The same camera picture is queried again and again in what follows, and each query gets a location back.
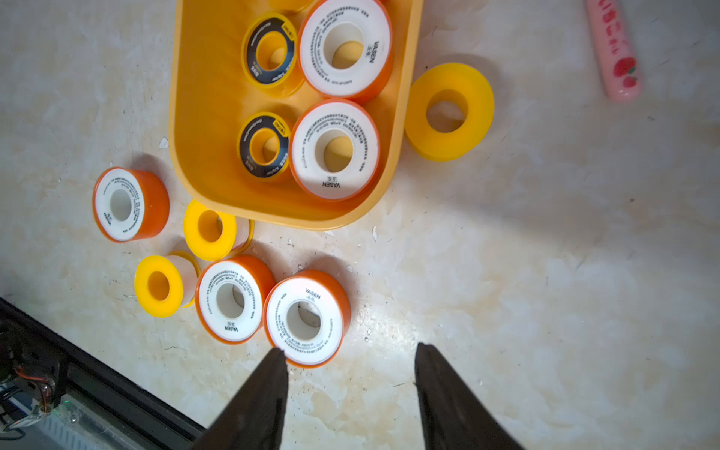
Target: strawberry print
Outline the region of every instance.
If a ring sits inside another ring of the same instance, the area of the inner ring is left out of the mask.
[[[635,65],[637,62],[635,61],[635,58],[622,58],[617,63],[615,63],[615,68],[613,69],[613,75],[617,77],[625,76],[629,73],[635,72]]]
[[[636,84],[637,78],[635,78],[634,76],[626,76],[623,80],[623,86],[625,86],[626,88],[635,87]]]

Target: red wire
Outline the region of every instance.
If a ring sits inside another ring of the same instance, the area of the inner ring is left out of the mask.
[[[48,381],[45,378],[31,377],[31,376],[25,374],[24,370],[22,369],[22,366],[18,366],[17,369],[15,369],[15,372],[17,372],[17,374],[22,378],[42,382],[48,387],[48,389],[50,389],[50,383],[48,383]],[[42,389],[39,389],[39,391],[40,391],[40,398],[42,398],[42,411],[44,413],[46,413],[48,411],[48,402],[45,399],[45,394],[42,392]]]

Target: white tape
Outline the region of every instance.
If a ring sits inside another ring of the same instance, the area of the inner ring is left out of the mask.
[[[347,97],[378,78],[390,54],[390,23],[374,0],[328,0],[307,18],[300,38],[305,78],[328,96]],[[363,54],[351,67],[333,67],[335,51],[360,42]]]
[[[115,240],[129,240],[138,233],[145,217],[145,200],[138,180],[122,168],[102,177],[95,194],[100,225]]]
[[[308,278],[290,278],[275,287],[267,302],[267,331],[287,358],[316,366],[340,347],[342,313],[322,284]]]
[[[202,317],[222,339],[244,341],[260,327],[263,311],[260,288],[240,264],[220,261],[210,266],[200,280],[198,294],[196,301]]]
[[[187,306],[195,296],[195,287],[197,287],[197,272],[195,266],[185,258],[177,255],[167,255],[167,259],[178,269],[180,272],[180,278],[182,278],[182,303],[180,307]]]
[[[325,147],[343,136],[352,142],[352,158],[341,171],[330,172],[325,165]],[[346,199],[372,180],[379,152],[377,130],[361,107],[346,101],[324,102],[297,124],[292,138],[292,168],[309,193],[328,200]]]

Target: orange spool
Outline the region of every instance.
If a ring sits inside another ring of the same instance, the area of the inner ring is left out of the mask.
[[[345,8],[341,16],[339,8]],[[385,88],[392,72],[392,25],[378,0],[318,2],[300,28],[300,68],[327,97],[360,104]]]
[[[247,342],[263,324],[265,299],[275,276],[255,256],[240,255],[210,264],[200,274],[195,307],[200,323],[222,343]]]
[[[370,114],[345,99],[327,99],[307,110],[291,133],[290,169],[308,194],[329,202],[365,192],[377,175],[380,138]],[[344,167],[329,166],[333,142],[346,140]]]
[[[150,172],[111,167],[95,183],[92,209],[103,236],[121,243],[160,233],[170,199],[163,182]]]
[[[265,301],[265,333],[290,364],[320,367],[335,357],[350,328],[351,308],[343,287],[318,270],[279,282]]]

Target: plastic tray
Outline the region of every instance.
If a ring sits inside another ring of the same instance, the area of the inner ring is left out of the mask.
[[[288,15],[299,30],[312,5]],[[267,0],[178,0],[170,98],[170,154],[175,172],[206,207],[239,217],[307,230],[332,230],[365,215],[390,185],[400,157],[408,93],[413,79],[423,0],[388,0],[392,21],[392,75],[364,105],[380,134],[379,176],[363,194],[324,202],[294,180],[270,184],[250,176],[237,156],[240,127],[252,114],[272,111],[291,126],[323,100],[307,82],[274,99],[243,74],[240,47],[253,20],[270,12]]]

